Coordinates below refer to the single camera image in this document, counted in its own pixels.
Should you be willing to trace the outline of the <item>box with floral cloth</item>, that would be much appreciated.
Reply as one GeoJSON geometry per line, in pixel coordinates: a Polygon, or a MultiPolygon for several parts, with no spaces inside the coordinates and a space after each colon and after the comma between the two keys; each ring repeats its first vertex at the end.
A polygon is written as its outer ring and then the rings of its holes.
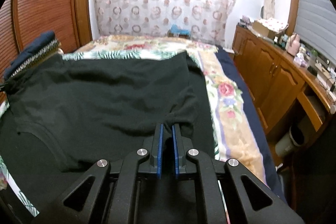
{"type": "Polygon", "coordinates": [[[274,39],[288,28],[288,23],[278,21],[275,18],[256,19],[252,23],[252,29],[262,37],[274,39]]]}

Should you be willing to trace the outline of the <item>folded navy blue garment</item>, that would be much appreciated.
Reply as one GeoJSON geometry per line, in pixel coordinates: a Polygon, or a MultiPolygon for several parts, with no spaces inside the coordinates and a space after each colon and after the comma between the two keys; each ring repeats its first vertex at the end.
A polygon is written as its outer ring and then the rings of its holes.
{"type": "Polygon", "coordinates": [[[37,53],[41,48],[45,47],[52,40],[55,40],[55,39],[57,39],[57,38],[56,38],[55,33],[53,31],[44,32],[44,33],[40,34],[37,38],[35,38],[33,40],[33,42],[31,42],[22,52],[37,53]]]}

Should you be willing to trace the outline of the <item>pink thermos jug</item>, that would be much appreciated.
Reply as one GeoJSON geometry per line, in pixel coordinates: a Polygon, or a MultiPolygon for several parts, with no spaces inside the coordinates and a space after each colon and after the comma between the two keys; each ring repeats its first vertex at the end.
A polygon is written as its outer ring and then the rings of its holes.
{"type": "Polygon", "coordinates": [[[294,33],[292,36],[289,37],[287,44],[286,44],[286,51],[291,56],[295,57],[297,53],[299,53],[300,48],[300,36],[294,33]]]}

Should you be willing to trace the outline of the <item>navy bed sheet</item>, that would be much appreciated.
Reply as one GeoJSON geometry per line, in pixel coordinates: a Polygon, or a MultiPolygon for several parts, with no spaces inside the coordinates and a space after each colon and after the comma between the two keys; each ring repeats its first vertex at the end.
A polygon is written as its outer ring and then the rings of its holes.
{"type": "Polygon", "coordinates": [[[242,91],[242,98],[244,101],[243,110],[245,115],[247,116],[249,126],[253,132],[259,151],[262,154],[262,163],[265,170],[266,183],[270,187],[272,192],[278,195],[287,205],[287,201],[281,188],[280,179],[278,177],[278,174],[276,173],[275,164],[268,143],[266,141],[263,127],[259,120],[259,116],[256,112],[252,98],[249,94],[249,89],[245,84],[243,78],[239,74],[237,68],[235,67],[234,61],[229,56],[228,52],[226,52],[222,48],[219,48],[216,56],[222,66],[225,75],[232,79],[234,82],[236,82],[238,89],[242,91]]]}

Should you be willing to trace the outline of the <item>folded dark patterned garment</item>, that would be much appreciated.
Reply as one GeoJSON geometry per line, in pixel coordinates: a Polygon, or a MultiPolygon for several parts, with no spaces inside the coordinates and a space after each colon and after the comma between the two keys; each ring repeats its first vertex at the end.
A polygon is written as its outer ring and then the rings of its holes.
{"type": "Polygon", "coordinates": [[[41,48],[37,53],[22,52],[11,64],[9,68],[5,70],[4,79],[8,80],[10,77],[15,76],[21,71],[36,65],[43,61],[47,57],[50,57],[54,53],[60,50],[60,42],[55,39],[52,40],[45,47],[41,48]]]}

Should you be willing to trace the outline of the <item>grey window blind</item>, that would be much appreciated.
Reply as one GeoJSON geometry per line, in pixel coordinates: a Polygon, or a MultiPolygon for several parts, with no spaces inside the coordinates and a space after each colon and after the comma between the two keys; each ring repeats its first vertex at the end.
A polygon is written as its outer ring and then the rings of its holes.
{"type": "Polygon", "coordinates": [[[299,0],[294,32],[335,63],[335,8],[330,0],[299,0]]]}

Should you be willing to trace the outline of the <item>wooden sideboard cabinet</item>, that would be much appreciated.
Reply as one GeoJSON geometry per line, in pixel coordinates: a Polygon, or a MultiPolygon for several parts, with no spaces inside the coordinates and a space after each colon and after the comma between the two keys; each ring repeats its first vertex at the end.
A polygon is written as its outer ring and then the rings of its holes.
{"type": "Polygon", "coordinates": [[[288,119],[302,126],[309,142],[317,140],[331,121],[333,106],[317,79],[290,54],[246,28],[236,26],[233,49],[264,132],[275,134],[288,119]]]}

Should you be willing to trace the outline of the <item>cardboard box with blue item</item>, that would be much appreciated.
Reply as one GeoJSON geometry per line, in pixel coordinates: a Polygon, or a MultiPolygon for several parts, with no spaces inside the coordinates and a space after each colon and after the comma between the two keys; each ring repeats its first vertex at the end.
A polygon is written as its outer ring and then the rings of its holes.
{"type": "Polygon", "coordinates": [[[191,32],[189,30],[181,29],[176,24],[173,24],[167,32],[169,37],[179,37],[189,39],[191,32]]]}

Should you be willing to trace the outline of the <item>tissue pack on sideboard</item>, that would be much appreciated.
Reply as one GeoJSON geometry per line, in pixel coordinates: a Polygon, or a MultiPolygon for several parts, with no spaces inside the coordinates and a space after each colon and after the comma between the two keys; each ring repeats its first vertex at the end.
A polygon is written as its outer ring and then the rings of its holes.
{"type": "Polygon", "coordinates": [[[307,67],[307,61],[305,60],[305,54],[302,52],[298,52],[295,55],[293,62],[297,64],[299,67],[302,67],[302,68],[307,67]]]}

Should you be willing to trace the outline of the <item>white waste bin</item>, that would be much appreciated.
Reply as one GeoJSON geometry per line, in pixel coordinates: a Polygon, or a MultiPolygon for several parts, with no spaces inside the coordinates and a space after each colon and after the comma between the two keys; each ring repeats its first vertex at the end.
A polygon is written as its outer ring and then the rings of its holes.
{"type": "Polygon", "coordinates": [[[298,127],[290,127],[286,133],[275,145],[276,155],[285,157],[295,149],[301,147],[305,143],[305,137],[298,127]]]}

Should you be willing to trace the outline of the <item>floral rose blanket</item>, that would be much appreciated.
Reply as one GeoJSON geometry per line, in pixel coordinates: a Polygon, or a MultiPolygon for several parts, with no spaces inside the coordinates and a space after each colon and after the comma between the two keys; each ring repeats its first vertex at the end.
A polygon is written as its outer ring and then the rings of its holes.
{"type": "Polygon", "coordinates": [[[111,35],[88,43],[67,56],[81,59],[170,59],[187,52],[206,82],[213,122],[215,159],[238,159],[265,182],[263,157],[243,110],[242,91],[223,72],[214,45],[181,38],[111,35]]]}

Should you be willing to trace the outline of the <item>wooden louvred wardrobe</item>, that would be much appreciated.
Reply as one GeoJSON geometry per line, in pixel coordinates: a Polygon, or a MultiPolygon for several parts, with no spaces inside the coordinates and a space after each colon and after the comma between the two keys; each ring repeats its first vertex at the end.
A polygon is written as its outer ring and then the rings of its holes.
{"type": "Polygon", "coordinates": [[[1,7],[1,72],[49,30],[65,53],[90,42],[88,0],[5,0],[1,7]]]}

